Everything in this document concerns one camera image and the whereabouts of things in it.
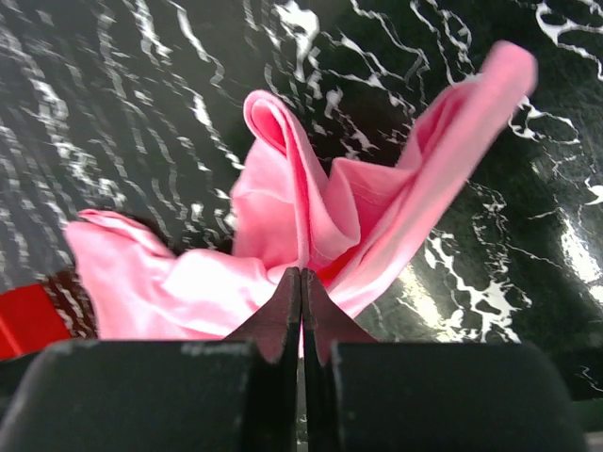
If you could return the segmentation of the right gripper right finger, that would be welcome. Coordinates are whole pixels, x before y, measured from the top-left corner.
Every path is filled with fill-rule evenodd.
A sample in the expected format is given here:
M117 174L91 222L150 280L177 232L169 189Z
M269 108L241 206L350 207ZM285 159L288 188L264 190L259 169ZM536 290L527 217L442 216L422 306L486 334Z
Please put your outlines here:
M311 426L337 451L583 451L559 372L525 344L386 343L301 274L305 356L327 380Z

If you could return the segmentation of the pink t shirt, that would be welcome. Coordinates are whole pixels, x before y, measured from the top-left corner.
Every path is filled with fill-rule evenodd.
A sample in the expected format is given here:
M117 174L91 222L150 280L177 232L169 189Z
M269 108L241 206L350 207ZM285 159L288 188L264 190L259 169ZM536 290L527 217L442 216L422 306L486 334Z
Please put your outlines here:
M231 190L230 252L169 250L148 227L88 209L65 231L103 340L222 339L272 296L286 269L315 271L356 316L415 255L519 102L537 62L497 43L480 73L416 121L398 162L337 157L324 169L301 123L257 90L243 113L254 143Z

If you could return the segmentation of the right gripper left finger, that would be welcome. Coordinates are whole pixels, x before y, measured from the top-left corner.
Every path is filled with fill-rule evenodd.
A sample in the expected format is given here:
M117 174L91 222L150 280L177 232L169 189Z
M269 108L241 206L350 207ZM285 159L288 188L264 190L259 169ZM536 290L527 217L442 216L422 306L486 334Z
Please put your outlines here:
M220 341L62 341L1 367L5 451L291 451L301 273Z

